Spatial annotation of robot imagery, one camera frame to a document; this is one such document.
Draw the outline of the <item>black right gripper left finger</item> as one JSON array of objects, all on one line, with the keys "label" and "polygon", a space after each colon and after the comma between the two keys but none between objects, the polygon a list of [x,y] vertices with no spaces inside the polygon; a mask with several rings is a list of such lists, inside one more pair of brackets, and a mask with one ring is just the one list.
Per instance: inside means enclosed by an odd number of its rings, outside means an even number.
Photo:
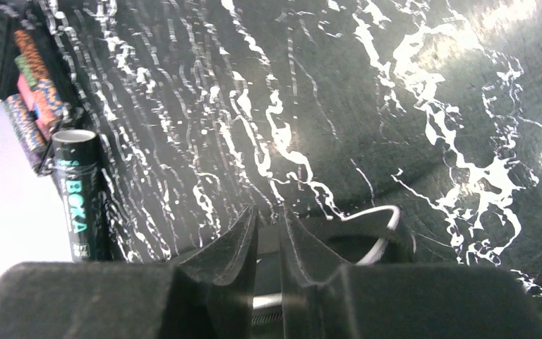
[{"label": "black right gripper left finger", "polygon": [[169,262],[20,263],[0,277],[0,338],[249,338],[258,211]]}]

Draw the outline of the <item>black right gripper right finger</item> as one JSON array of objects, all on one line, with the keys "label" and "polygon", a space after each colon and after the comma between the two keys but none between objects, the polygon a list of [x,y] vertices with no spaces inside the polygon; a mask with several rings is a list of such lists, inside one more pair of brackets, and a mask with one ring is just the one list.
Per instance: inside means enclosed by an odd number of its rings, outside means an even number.
[{"label": "black right gripper right finger", "polygon": [[494,267],[355,265],[290,210],[279,219],[285,338],[542,338],[531,298]]}]

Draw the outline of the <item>black shuttlecock tube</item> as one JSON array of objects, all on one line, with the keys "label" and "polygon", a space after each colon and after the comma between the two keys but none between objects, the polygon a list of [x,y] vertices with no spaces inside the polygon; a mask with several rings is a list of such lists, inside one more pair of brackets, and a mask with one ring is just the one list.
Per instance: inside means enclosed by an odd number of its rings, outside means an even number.
[{"label": "black shuttlecock tube", "polygon": [[107,260],[97,134],[84,129],[58,131],[52,146],[72,260]]}]

